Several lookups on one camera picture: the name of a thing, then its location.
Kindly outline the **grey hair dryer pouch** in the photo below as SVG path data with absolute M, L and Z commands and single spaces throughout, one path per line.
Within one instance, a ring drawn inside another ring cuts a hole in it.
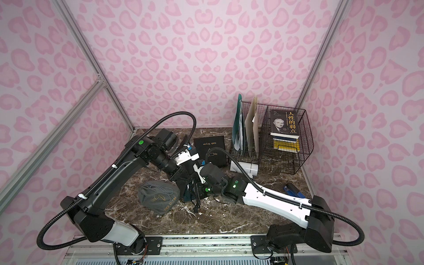
M 180 199 L 179 188 L 165 181 L 148 181 L 138 188 L 139 202 L 157 215 L 167 214 Z

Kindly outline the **plain black pouch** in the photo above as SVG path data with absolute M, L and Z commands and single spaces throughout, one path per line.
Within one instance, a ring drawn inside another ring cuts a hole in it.
M 177 152 L 179 153 L 179 152 L 184 151 L 187 148 L 186 147 L 187 143 L 189 143 L 188 135 L 185 135 L 184 138 L 182 139 L 181 143 L 178 146 Z

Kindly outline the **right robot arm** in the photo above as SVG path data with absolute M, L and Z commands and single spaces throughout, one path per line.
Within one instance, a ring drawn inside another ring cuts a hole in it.
M 352 247 L 364 241 L 361 227 L 351 219 L 332 212 L 323 198 L 299 198 L 263 187 L 227 151 L 221 148 L 216 148 L 216 151 L 230 158 L 242 175 L 230 178 L 216 165 L 194 155 L 193 169 L 200 180 L 194 189 L 196 197 L 220 196 L 226 203 L 255 206 L 289 220 L 289 224 L 269 227 L 266 244 L 270 250 L 278 252 L 290 245 L 307 244 L 317 251 L 330 253 L 334 245 Z M 335 240 L 336 220 L 354 228 L 358 237 L 352 241 Z

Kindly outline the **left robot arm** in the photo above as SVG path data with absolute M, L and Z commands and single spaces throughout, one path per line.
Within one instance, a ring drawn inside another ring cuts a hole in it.
M 63 210 L 41 229 L 36 238 L 37 246 L 42 250 L 52 251 L 88 240 L 112 242 L 130 248 L 133 254 L 143 253 L 147 244 L 144 233 L 133 225 L 110 218 L 104 211 L 129 178 L 149 163 L 167 174 L 169 181 L 174 182 L 180 189 L 180 194 L 184 195 L 191 182 L 191 175 L 183 165 L 177 164 L 176 155 L 170 156 L 167 153 L 174 144 L 172 134 L 161 130 L 157 137 L 148 138 L 152 130 L 178 115 L 190 117 L 193 121 L 192 127 L 196 127 L 197 121 L 192 113 L 179 111 L 161 118 L 144 134 L 134 136 L 113 164 L 95 182 L 78 196 L 62 200 Z M 65 215 L 83 236 L 59 245 L 47 244 L 44 241 L 47 231 Z

